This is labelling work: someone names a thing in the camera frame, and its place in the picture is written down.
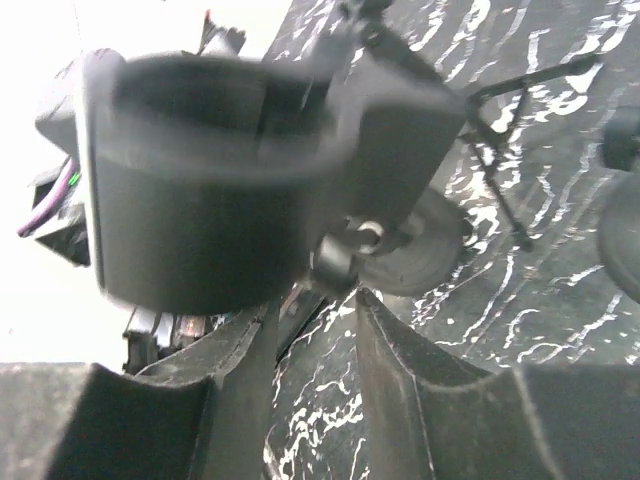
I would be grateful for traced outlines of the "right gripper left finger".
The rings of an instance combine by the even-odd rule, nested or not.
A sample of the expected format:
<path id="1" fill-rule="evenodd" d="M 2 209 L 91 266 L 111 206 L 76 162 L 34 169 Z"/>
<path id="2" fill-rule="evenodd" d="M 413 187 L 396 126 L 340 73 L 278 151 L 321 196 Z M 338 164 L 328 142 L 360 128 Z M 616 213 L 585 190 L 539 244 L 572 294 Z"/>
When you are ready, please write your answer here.
<path id="1" fill-rule="evenodd" d="M 278 344 L 275 303 L 135 376 L 87 363 L 1 368 L 5 479 L 257 479 Z"/>

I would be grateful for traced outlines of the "tall black tripod stand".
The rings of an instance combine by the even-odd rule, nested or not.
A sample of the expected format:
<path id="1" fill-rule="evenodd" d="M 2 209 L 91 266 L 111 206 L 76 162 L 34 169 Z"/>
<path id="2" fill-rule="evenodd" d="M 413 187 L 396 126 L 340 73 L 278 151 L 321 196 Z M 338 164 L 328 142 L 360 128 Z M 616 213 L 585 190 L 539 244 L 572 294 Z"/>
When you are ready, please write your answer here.
<path id="1" fill-rule="evenodd" d="M 384 13 L 390 1 L 342 1 L 339 11 L 355 35 L 357 43 L 377 62 L 390 65 L 421 83 L 445 84 L 442 76 L 428 61 L 413 52 L 408 44 L 384 23 Z M 484 183 L 494 194 L 510 223 L 514 243 L 525 251 L 533 248 L 527 228 L 517 219 L 494 180 L 497 166 L 502 162 L 506 145 L 518 126 L 533 86 L 566 76 L 582 75 L 602 62 L 596 52 L 578 55 L 571 60 L 533 73 L 527 73 L 495 84 L 482 86 L 472 83 L 462 96 L 465 120 L 469 130 L 458 138 L 472 147 L 484 173 Z M 513 119 L 503 132 L 494 130 L 481 116 L 481 110 L 491 99 L 517 91 L 520 95 Z"/>

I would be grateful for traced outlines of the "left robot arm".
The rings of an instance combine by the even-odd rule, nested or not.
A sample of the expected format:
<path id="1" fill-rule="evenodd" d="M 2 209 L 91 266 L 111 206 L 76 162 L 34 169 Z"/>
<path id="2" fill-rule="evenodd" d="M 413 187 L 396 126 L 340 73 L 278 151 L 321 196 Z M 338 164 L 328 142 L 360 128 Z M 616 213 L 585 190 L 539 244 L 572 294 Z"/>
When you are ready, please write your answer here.
<path id="1" fill-rule="evenodd" d="M 38 106 L 35 127 L 49 143 L 65 154 L 61 166 L 46 171 L 32 182 L 31 212 L 18 228 L 21 238 L 32 237 L 40 245 L 75 266 L 91 264 L 84 200 L 76 190 L 81 180 L 74 111 L 75 81 L 86 66 L 102 74 L 124 57 L 111 48 L 80 55 L 52 79 Z"/>

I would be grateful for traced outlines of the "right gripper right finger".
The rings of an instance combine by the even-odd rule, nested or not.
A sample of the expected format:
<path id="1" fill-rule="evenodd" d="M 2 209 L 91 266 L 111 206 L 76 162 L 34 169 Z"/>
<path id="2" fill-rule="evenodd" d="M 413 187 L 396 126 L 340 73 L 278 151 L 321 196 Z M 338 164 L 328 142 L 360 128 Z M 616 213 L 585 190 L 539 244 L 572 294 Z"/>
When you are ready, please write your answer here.
<path id="1" fill-rule="evenodd" d="M 635 479 L 639 370 L 521 365 L 490 373 L 356 294 L 374 479 Z"/>

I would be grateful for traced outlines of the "round base stand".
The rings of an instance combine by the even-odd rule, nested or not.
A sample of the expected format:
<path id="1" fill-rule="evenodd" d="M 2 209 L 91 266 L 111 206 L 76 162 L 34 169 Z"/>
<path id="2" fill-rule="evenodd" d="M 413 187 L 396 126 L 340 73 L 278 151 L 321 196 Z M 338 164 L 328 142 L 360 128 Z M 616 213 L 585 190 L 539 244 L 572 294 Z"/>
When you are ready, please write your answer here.
<path id="1" fill-rule="evenodd" d="M 605 167 L 627 174 L 609 195 L 598 224 L 601 263 L 613 282 L 639 300 L 639 108 L 617 108 L 602 132 Z"/>
<path id="2" fill-rule="evenodd" d="M 349 217 L 401 225 L 466 121 L 401 39 L 354 53 L 334 34 L 295 63 L 158 55 L 84 71 L 77 137 L 100 288 L 216 314 L 308 272 L 348 280 L 329 235 Z"/>

